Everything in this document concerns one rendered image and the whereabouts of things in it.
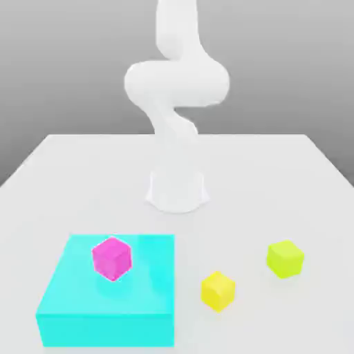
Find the small lime cube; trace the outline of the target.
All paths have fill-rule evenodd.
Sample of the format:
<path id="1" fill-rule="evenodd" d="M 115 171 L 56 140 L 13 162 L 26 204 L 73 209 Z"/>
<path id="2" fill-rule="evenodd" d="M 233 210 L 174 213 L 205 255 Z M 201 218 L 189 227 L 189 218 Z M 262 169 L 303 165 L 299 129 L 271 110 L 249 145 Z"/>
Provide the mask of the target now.
<path id="1" fill-rule="evenodd" d="M 290 240 L 272 243 L 268 246 L 266 262 L 278 278 L 287 279 L 300 274 L 304 252 Z"/>

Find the small magenta cube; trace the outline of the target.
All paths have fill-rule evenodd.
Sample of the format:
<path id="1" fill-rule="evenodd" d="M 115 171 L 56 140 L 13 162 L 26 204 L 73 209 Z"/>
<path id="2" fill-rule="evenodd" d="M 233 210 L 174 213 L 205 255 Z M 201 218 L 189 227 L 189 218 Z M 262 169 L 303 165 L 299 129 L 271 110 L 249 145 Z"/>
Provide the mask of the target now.
<path id="1" fill-rule="evenodd" d="M 131 246 L 111 236 L 91 251 L 93 269 L 109 281 L 117 281 L 132 268 Z"/>

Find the small yellow cube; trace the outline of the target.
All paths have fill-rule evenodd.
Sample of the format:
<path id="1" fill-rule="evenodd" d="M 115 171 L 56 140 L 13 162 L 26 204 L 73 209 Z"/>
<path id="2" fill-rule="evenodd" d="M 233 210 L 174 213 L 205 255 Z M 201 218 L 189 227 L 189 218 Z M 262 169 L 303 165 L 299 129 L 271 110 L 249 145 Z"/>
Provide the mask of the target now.
<path id="1" fill-rule="evenodd" d="M 219 271 L 201 282 L 201 300 L 218 313 L 234 301 L 235 292 L 236 282 Z"/>

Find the large cyan box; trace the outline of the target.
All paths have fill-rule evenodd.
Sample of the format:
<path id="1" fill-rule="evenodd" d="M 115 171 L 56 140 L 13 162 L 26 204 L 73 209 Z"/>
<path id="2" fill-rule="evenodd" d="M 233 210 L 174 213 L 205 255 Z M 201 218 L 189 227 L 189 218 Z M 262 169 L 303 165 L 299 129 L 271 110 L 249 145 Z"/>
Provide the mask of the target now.
<path id="1" fill-rule="evenodd" d="M 43 346 L 174 346 L 174 235 L 118 235 L 132 268 L 116 281 L 94 270 L 92 249 L 107 238 L 68 238 L 35 315 Z"/>

